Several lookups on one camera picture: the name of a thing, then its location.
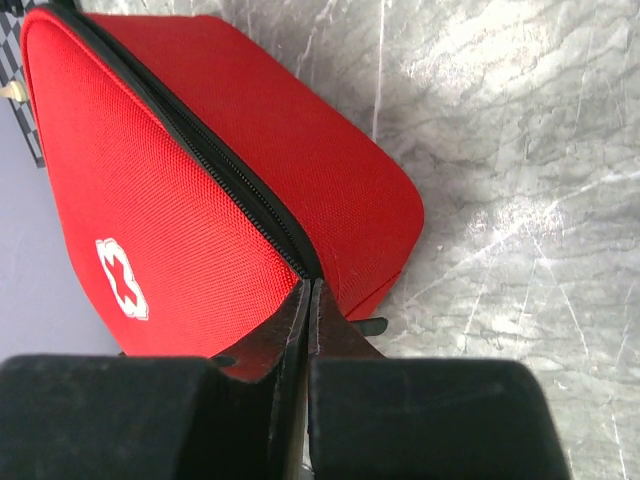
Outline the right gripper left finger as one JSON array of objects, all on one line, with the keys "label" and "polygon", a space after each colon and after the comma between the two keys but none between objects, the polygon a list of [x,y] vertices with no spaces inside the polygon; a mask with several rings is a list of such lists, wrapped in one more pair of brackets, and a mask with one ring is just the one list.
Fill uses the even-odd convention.
[{"label": "right gripper left finger", "polygon": [[5,479],[295,479],[311,285],[211,358],[21,355],[1,365]]}]

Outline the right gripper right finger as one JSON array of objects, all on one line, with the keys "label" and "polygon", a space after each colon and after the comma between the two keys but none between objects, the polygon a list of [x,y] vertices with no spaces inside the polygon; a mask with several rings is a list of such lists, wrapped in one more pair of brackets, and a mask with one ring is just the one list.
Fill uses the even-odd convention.
[{"label": "right gripper right finger", "polygon": [[510,360],[387,358],[316,281],[309,443],[319,479],[566,479],[542,388]]}]

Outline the red black medicine case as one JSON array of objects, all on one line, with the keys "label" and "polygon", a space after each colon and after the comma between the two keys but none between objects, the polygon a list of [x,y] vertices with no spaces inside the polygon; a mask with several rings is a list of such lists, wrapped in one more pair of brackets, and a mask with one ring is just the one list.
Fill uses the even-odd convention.
[{"label": "red black medicine case", "polygon": [[321,279],[349,320],[424,208],[402,168],[215,16],[33,8],[25,82],[68,255],[129,356],[214,356]]}]

